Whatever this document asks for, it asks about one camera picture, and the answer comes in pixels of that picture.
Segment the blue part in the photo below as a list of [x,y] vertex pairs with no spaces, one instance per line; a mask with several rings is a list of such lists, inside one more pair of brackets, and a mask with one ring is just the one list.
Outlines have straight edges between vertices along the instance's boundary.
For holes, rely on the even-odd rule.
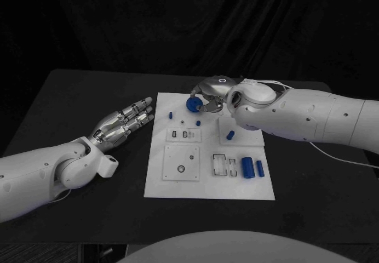
[[192,112],[199,112],[199,110],[196,109],[196,106],[198,105],[204,105],[204,101],[198,98],[198,97],[193,97],[193,98],[188,98],[188,109],[192,111]]
[[263,172],[263,161],[257,161],[257,168],[260,177],[266,177],[266,173]]
[[254,166],[253,166],[253,158],[251,157],[242,158],[242,170],[244,170],[244,177],[247,179],[255,177]]
[[235,131],[231,130],[231,131],[229,131],[229,134],[228,134],[228,136],[227,136],[227,139],[231,140],[234,136],[235,136]]

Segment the robotic hand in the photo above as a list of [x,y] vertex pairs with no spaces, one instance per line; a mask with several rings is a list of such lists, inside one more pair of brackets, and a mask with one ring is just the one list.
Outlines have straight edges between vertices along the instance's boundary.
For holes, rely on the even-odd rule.
[[276,92],[264,83],[245,79],[237,83],[225,76],[206,78],[191,92],[209,101],[198,111],[219,112],[224,103],[237,124],[247,130],[296,141],[349,145],[379,154],[379,101],[361,100],[309,89]]
[[65,190],[85,186],[97,173],[113,176],[119,162],[104,152],[153,120],[150,103],[149,97],[110,114],[90,137],[0,159],[0,222],[54,202]]

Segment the white board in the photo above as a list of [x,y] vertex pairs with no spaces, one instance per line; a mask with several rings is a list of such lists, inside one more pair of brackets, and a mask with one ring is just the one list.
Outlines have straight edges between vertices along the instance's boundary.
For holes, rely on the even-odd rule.
[[[189,94],[159,93],[144,197],[276,200],[261,130],[247,131],[248,134],[245,135],[254,138],[257,146],[222,145],[219,131],[224,129],[224,125],[219,125],[219,117],[228,118],[225,121],[228,124],[227,130],[234,128],[234,131],[237,131],[241,128],[237,124],[235,126],[232,125],[234,119],[228,108],[225,107],[219,113],[191,112],[186,108],[189,97]],[[199,98],[206,104],[208,101],[202,96]],[[168,141],[168,128],[179,127],[201,129],[201,142]],[[163,180],[165,152],[166,147],[170,145],[199,147],[199,181]],[[225,155],[227,160],[237,160],[237,177],[214,175],[214,154]],[[253,179],[245,179],[242,176],[241,159],[244,157],[251,157],[254,160],[257,176]],[[266,172],[266,177],[263,178],[258,176],[257,160],[263,161]]]

